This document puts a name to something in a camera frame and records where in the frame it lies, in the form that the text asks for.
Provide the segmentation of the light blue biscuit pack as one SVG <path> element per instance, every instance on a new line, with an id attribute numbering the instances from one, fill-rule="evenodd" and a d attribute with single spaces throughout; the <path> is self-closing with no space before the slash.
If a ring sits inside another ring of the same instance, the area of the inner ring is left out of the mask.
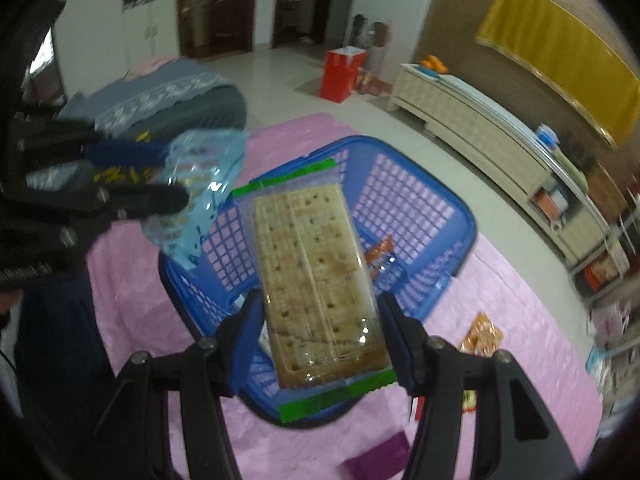
<path id="1" fill-rule="evenodd" d="M 238 129 L 191 129 L 164 151 L 160 184 L 178 184 L 189 195 L 183 209 L 156 214 L 142 223 L 143 234 L 183 269 L 193 270 L 204 235 L 242 174 L 248 134 Z"/>

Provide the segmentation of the purple snack packet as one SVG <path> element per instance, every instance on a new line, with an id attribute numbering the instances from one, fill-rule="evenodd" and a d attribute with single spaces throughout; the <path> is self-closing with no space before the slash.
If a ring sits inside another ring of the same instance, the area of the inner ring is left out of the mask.
<path id="1" fill-rule="evenodd" d="M 387 480 L 403 471 L 408 464 L 410 445 L 403 431 L 355 457 L 345 460 L 342 467 L 355 480 Z"/>

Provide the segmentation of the green-edged cracker pack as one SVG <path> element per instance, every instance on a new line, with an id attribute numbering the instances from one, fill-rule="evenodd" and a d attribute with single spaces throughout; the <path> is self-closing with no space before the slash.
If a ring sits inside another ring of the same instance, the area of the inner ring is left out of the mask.
<path id="1" fill-rule="evenodd" d="M 332 159 L 234 191 L 289 424 L 392 384 L 371 271 Z"/>

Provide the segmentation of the orange wafer snack packet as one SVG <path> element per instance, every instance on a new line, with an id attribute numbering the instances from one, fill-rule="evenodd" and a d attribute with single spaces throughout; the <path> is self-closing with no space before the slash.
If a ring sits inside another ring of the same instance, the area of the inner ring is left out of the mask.
<path id="1" fill-rule="evenodd" d="M 390 272 L 395 265 L 393 237 L 386 236 L 378 244 L 371 246 L 364 254 L 364 258 L 373 281 L 382 274 Z"/>

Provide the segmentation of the blue plastic basket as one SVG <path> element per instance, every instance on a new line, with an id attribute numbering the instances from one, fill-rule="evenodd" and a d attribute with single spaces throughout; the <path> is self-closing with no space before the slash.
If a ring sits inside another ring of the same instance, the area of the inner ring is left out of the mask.
<path id="1" fill-rule="evenodd" d="M 392 292 L 405 315 L 425 321 L 465 263 L 477 236 L 471 209 L 457 194 L 390 145 L 346 136 L 305 156 L 262 170 L 281 177 L 314 162 L 337 162 L 343 192 L 364 247 L 394 242 L 395 267 L 375 287 Z M 160 256 L 160 279 L 194 338 L 216 332 L 242 307 L 258 279 L 238 207 L 227 200 L 200 236 L 198 265 L 183 269 Z"/>

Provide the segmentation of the yellow-green snack sachet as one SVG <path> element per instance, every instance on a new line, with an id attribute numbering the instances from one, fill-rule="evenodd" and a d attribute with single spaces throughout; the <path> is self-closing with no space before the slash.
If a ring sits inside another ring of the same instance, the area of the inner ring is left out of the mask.
<path id="1" fill-rule="evenodd" d="M 464 390 L 462 394 L 462 412 L 473 413 L 476 410 L 477 393 L 475 390 Z"/>

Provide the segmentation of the orange snack sachet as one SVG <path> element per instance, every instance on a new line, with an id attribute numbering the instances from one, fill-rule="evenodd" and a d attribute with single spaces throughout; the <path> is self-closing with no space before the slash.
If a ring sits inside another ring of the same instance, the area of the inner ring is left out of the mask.
<path id="1" fill-rule="evenodd" d="M 459 346 L 463 353 L 489 358 L 503 341 L 503 332 L 495 326 L 488 315 L 478 312 Z"/>

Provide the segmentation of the grey queen cushion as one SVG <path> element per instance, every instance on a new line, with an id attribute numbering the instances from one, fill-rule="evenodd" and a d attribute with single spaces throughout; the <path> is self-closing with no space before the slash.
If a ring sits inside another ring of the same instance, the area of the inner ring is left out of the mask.
<path id="1" fill-rule="evenodd" d="M 85 119 L 114 138 L 169 141 L 190 129 L 239 129 L 247 106 L 238 87 L 210 66 L 177 58 L 134 79 L 119 78 L 89 94 L 76 93 L 58 114 Z"/>

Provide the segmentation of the pink quilted table cover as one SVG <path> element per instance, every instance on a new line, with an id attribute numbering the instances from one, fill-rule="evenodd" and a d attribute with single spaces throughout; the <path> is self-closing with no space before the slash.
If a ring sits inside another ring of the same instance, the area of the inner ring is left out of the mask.
<path id="1" fill-rule="evenodd" d="M 334 117 L 312 114 L 250 137 L 244 179 L 349 136 Z M 154 356 L 185 349 L 192 336 L 160 282 L 158 250 L 136 222 L 118 222 L 93 246 L 88 271 L 96 322 L 114 370 L 131 353 Z M 480 238 L 426 329 L 456 344 L 485 313 L 546 402 L 578 465 L 591 453 L 602 414 L 597 388 L 555 320 L 506 259 Z M 338 479 L 342 463 L 396 432 L 413 436 L 405 391 L 368 394 L 347 415 L 314 430 L 285 430 L 255 416 L 241 401 L 224 400 L 233 451 L 247 479 Z"/>

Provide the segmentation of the red paper bag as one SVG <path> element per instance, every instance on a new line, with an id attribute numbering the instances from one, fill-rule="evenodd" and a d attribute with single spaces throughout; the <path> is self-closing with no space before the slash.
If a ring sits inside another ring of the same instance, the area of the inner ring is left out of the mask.
<path id="1" fill-rule="evenodd" d="M 347 46 L 329 50 L 324 58 L 319 96 L 334 103 L 344 102 L 354 91 L 356 80 L 368 52 Z"/>

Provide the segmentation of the cream TV cabinet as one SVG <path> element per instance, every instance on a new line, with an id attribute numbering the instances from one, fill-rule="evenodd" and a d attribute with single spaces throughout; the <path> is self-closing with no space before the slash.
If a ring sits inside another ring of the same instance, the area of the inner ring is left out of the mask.
<path id="1" fill-rule="evenodd" d="M 582 182 L 555 152 L 465 81 L 401 64 L 388 108 L 420 118 L 428 136 L 472 162 L 532 218 L 568 266 L 588 259 L 613 234 Z"/>

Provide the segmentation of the blue tissue pack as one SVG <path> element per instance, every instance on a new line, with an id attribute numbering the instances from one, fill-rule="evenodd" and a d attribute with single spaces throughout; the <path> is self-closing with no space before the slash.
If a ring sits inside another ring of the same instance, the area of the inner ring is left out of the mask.
<path id="1" fill-rule="evenodd" d="M 548 125 L 540 124 L 535 130 L 535 136 L 537 141 L 549 151 L 556 150 L 560 145 L 558 136 Z"/>

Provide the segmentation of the pile of oranges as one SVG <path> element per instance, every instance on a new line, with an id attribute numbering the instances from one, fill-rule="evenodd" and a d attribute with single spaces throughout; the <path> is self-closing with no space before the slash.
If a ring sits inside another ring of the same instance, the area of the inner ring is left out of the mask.
<path id="1" fill-rule="evenodd" d="M 448 67 L 435 55 L 429 54 L 420 62 L 421 66 L 436 74 L 448 73 Z"/>

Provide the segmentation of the yellow cloth cover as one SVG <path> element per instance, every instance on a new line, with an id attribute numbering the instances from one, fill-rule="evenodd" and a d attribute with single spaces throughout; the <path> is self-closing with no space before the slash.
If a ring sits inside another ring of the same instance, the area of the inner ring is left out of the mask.
<path id="1" fill-rule="evenodd" d="M 552 0 L 494 0 L 476 42 L 525 68 L 611 146 L 639 119 L 639 77 L 601 36 Z"/>

